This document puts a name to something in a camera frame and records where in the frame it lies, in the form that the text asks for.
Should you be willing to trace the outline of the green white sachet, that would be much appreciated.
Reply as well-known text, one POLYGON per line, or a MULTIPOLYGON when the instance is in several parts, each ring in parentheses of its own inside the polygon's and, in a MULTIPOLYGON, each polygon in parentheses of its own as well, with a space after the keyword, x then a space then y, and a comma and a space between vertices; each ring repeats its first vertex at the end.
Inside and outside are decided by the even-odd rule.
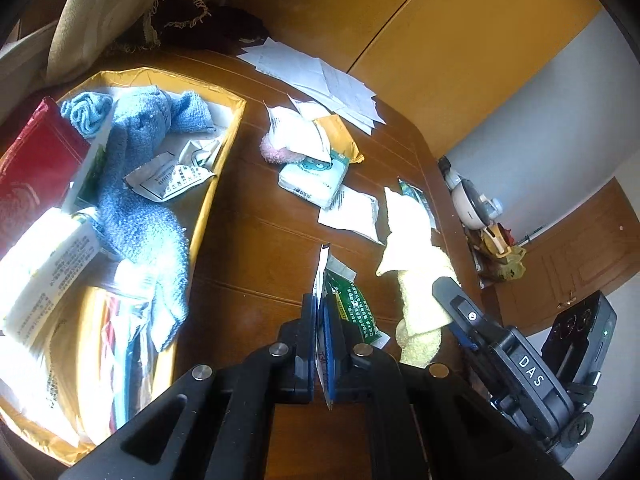
MULTIPOLYGON (((335 296, 341 318, 347 322, 347 349, 356 344, 368 344, 383 349, 390 336, 376 326, 374 316, 363 293, 355 284, 356 272, 331 254, 331 245, 320 247, 319 261, 311 293, 318 300, 318 330, 316 342, 316 372, 319 379, 319 325, 321 301, 328 292, 335 296)), ((326 400, 330 410, 336 400, 326 400)))

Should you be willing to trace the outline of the yellow towel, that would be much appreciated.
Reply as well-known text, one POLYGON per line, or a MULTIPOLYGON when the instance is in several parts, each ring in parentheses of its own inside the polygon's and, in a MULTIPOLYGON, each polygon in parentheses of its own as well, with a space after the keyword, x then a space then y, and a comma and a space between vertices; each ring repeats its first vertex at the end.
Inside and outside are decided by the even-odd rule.
POLYGON ((395 272, 401 296, 396 327, 400 362, 427 367, 439 352, 442 329, 451 316, 434 298, 438 278, 457 277, 449 257, 432 242, 430 217, 421 203, 390 188, 384 190, 390 228, 376 274, 395 272))

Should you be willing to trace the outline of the teal bear tissue pack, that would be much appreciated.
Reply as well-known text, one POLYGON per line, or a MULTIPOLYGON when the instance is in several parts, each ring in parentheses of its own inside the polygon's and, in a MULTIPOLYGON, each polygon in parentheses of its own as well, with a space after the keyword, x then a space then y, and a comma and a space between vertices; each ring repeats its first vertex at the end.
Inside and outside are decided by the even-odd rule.
POLYGON ((347 174, 349 159, 331 151, 329 162, 305 157, 286 164, 279 172, 278 185, 322 209, 328 208, 347 174))

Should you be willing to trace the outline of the colourful cloth pack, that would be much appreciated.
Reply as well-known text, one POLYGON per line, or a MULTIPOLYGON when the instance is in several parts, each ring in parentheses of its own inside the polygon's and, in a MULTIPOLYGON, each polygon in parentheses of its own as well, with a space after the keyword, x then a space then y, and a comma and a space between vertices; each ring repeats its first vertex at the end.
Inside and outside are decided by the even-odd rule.
POLYGON ((151 341, 151 306, 144 299, 99 289, 100 384, 106 387, 112 434, 152 400, 157 352, 151 341))

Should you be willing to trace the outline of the white mask packet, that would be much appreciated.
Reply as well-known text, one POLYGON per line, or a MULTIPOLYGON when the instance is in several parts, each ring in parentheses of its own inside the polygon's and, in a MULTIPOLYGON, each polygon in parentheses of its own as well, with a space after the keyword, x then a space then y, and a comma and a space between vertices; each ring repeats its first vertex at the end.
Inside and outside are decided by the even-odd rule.
POLYGON ((212 166, 221 148, 219 139, 189 140, 178 154, 160 153, 126 174, 124 180, 147 200, 167 203, 213 177, 212 166))

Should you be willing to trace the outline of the lemon print tissue pack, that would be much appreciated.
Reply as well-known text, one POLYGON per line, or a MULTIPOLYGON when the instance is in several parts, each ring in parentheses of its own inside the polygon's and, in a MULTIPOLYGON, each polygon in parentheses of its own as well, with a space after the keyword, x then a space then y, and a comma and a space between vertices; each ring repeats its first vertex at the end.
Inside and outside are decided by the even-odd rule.
POLYGON ((100 251, 91 224, 51 208, 1 260, 1 330, 32 345, 66 290, 100 251))

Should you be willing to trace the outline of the white printed plastic bag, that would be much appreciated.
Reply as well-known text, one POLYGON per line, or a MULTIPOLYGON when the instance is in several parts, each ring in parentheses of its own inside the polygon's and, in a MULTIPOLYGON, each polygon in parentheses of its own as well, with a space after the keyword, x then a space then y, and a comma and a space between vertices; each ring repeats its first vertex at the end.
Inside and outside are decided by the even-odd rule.
POLYGON ((381 245, 376 230, 378 200, 342 185, 333 203, 319 211, 318 222, 328 228, 354 232, 375 244, 381 245))

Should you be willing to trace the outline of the small photo print sachet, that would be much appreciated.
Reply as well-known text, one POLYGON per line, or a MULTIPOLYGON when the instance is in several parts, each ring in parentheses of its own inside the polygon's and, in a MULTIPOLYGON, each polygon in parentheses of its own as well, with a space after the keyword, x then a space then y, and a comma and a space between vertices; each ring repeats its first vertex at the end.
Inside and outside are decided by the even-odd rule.
POLYGON ((400 192, 403 196, 411 197, 423 207, 423 209, 426 211, 428 220, 430 220, 431 229, 438 232, 438 226, 435 216, 423 191, 420 188, 417 188, 416 186, 402 179, 398 179, 398 184, 400 187, 400 192))

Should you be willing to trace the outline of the white torn packet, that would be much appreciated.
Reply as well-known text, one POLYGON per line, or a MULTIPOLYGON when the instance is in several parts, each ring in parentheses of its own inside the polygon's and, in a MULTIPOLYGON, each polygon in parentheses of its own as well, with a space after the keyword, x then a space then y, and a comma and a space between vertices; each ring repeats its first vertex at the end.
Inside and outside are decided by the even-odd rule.
POLYGON ((262 157, 272 164, 301 162, 305 157, 329 162, 328 137, 299 112, 283 106, 267 108, 269 128, 260 141, 262 157))

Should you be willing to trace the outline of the white rice cooker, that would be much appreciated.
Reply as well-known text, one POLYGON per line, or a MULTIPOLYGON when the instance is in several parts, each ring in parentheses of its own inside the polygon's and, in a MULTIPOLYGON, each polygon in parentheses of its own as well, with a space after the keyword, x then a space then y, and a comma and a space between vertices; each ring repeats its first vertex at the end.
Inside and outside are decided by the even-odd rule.
POLYGON ((471 231, 493 226, 503 213, 502 203, 496 198, 480 194, 471 180, 462 177, 452 168, 446 156, 438 160, 438 168, 461 223, 471 231))

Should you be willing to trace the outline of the stack of white papers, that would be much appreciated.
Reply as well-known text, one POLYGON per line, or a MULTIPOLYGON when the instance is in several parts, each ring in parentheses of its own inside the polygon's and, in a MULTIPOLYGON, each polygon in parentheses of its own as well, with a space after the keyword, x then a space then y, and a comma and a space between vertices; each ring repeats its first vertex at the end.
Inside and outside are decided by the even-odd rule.
POLYGON ((271 38, 260 46, 243 48, 238 58, 253 66, 258 73, 305 93, 368 136, 376 124, 385 125, 385 120, 378 114, 376 94, 357 78, 321 58, 271 38))

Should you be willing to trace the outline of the yellow wooden cabinet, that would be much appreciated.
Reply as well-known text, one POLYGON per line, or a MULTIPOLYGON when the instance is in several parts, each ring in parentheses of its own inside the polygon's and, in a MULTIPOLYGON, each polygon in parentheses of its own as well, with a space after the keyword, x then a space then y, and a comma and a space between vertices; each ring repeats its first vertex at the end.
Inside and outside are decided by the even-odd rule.
POLYGON ((228 0, 366 84, 433 154, 456 146, 598 14, 598 0, 228 0))

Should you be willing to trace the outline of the red foil pouch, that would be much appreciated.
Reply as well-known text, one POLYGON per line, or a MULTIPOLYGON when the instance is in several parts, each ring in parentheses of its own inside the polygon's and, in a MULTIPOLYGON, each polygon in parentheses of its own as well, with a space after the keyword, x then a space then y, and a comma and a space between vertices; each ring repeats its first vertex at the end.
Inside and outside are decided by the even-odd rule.
POLYGON ((90 143, 46 96, 1 159, 1 252, 49 208, 62 204, 90 143))

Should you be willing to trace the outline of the dark fringed cloth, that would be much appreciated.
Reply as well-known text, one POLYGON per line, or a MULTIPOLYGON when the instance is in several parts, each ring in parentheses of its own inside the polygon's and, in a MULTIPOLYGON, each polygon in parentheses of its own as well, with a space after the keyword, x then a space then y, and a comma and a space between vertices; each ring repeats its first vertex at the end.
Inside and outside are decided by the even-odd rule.
POLYGON ((108 54, 178 48, 235 55, 269 37, 260 18, 203 0, 155 0, 107 48, 108 54))

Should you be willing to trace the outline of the tan patterned curtain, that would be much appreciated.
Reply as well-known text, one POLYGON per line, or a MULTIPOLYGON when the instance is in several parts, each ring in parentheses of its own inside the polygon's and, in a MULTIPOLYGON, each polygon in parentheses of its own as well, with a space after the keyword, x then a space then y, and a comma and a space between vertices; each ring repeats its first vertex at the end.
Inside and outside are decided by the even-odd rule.
POLYGON ((1 47, 1 78, 28 81, 43 73, 48 84, 70 80, 96 62, 154 2, 26 0, 11 21, 20 38, 1 47))

